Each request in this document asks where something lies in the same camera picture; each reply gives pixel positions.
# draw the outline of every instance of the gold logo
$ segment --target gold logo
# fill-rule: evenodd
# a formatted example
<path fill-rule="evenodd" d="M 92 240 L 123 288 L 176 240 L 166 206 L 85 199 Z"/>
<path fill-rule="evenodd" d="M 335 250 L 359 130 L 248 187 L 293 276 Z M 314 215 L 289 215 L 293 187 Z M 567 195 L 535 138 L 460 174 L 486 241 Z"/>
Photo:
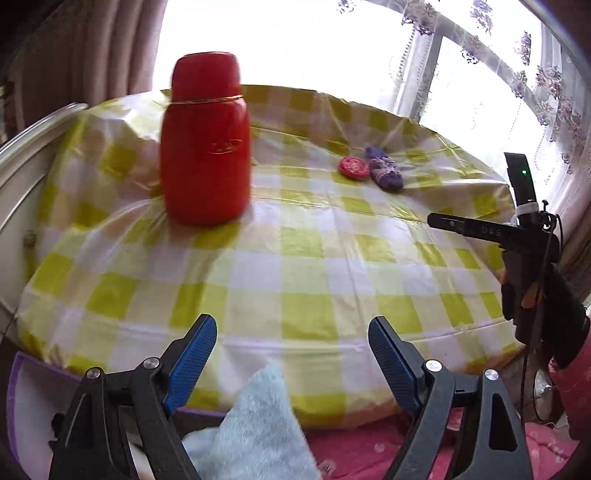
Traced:
<path fill-rule="evenodd" d="M 209 147 L 209 153 L 213 153 L 215 155 L 224 155 L 224 153 L 230 153 L 236 151 L 240 145 L 242 145 L 242 140 L 234 139 L 234 140 L 224 140 L 222 142 L 215 142 Z"/>

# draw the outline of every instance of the white strap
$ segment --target white strap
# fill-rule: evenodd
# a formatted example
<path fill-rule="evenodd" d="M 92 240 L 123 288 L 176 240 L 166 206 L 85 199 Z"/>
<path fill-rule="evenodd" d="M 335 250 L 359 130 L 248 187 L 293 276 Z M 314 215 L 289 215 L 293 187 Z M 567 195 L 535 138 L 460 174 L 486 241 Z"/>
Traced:
<path fill-rule="evenodd" d="M 515 215 L 518 217 L 527 213 L 537 213 L 539 211 L 540 206 L 538 205 L 538 202 L 524 203 L 523 205 L 515 207 Z"/>

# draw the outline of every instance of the metal screw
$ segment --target metal screw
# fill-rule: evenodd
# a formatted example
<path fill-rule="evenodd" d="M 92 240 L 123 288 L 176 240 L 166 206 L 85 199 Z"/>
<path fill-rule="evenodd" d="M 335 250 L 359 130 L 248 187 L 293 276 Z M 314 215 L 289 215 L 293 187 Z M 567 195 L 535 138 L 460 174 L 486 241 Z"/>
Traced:
<path fill-rule="evenodd" d="M 159 364 L 160 360 L 154 356 L 151 356 L 150 358 L 144 360 L 144 368 L 147 368 L 148 370 L 156 368 L 157 366 L 159 366 Z"/>
<path fill-rule="evenodd" d="M 431 372 L 440 372 L 443 368 L 443 365 L 437 360 L 427 360 L 425 366 L 427 367 L 427 370 Z"/>
<path fill-rule="evenodd" d="M 489 368 L 487 371 L 485 371 L 484 376 L 488 378 L 488 380 L 499 380 L 499 372 L 493 370 L 492 368 Z"/>
<path fill-rule="evenodd" d="M 100 377 L 100 369 L 94 367 L 91 368 L 90 370 L 88 370 L 88 372 L 86 372 L 86 378 L 90 379 L 90 380 L 94 380 L 95 378 L 99 378 Z"/>

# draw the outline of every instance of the window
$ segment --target window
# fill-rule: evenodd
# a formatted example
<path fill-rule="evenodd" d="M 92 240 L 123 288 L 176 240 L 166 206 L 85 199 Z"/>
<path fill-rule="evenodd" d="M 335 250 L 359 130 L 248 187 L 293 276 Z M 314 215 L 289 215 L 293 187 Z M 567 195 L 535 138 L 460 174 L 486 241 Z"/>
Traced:
<path fill-rule="evenodd" d="M 551 202 L 583 156 L 584 82 L 519 0 L 432 3 L 169 0 L 154 86 L 170 86 L 184 54 L 231 51 L 243 83 L 315 89 L 408 116 L 505 179 L 503 152 L 525 153 L 539 199 Z"/>

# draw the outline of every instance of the knitted sock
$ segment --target knitted sock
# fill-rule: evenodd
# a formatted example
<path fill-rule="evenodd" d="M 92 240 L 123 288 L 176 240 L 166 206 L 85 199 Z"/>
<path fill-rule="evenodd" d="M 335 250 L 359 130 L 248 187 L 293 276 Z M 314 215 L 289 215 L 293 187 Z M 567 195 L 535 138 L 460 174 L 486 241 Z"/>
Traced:
<path fill-rule="evenodd" d="M 381 148 L 367 147 L 365 158 L 369 163 L 372 180 L 382 190 L 397 192 L 404 186 L 400 170 Z"/>

